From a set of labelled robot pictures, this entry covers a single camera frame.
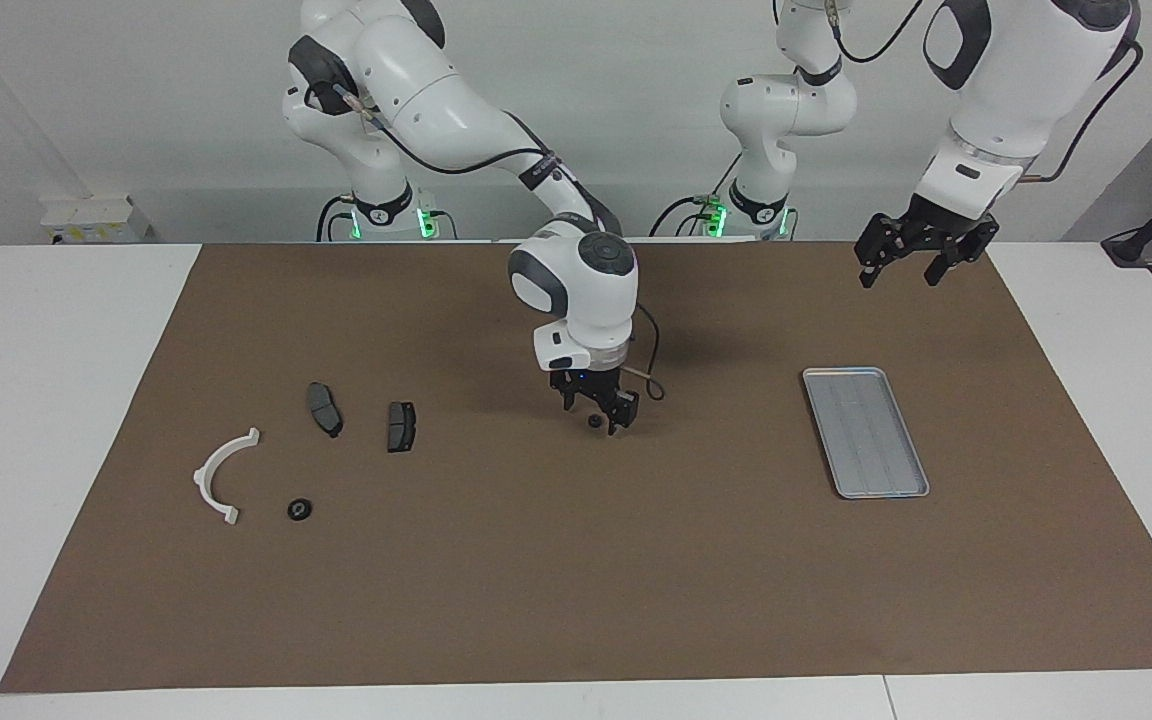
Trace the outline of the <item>silver metal tray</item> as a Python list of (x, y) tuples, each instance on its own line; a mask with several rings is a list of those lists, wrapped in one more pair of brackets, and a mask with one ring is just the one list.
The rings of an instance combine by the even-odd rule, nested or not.
[(929, 475), (878, 366), (814, 366), (801, 373), (838, 497), (929, 497)]

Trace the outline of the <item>brown table mat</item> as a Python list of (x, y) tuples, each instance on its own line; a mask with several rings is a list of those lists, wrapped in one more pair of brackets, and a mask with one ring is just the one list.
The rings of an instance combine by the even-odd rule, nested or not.
[[(637, 247), (668, 395), (608, 435), (507, 255), (200, 250), (0, 692), (1152, 667), (1152, 539), (988, 259)], [(882, 369), (929, 497), (838, 497), (814, 366)]]

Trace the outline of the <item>dark curved brake pad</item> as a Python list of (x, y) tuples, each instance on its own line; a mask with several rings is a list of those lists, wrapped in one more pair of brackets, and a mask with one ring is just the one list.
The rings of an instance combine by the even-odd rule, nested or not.
[(306, 387), (306, 407), (317, 427), (332, 438), (342, 432), (344, 420), (340, 415), (332, 388), (324, 382), (310, 382)]

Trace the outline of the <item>white curved plastic bracket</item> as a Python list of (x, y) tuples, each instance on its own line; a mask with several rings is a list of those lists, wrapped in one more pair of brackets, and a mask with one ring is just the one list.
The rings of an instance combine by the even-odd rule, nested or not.
[(257, 427), (251, 427), (247, 430), (247, 434), (238, 435), (236, 438), (229, 439), (229, 441), (221, 444), (204, 461), (200, 468), (196, 469), (192, 473), (192, 480), (195, 487), (200, 495), (200, 500), (204, 501), (212, 511), (218, 511), (223, 520), (223, 523), (233, 526), (238, 523), (238, 516), (241, 516), (241, 510), (237, 506), (230, 503), (223, 503), (215, 497), (214, 484), (215, 475), (223, 462), (232, 457), (234, 454), (238, 454), (238, 450), (247, 450), (247, 448), (252, 448), (259, 445), (262, 441), (262, 430)]

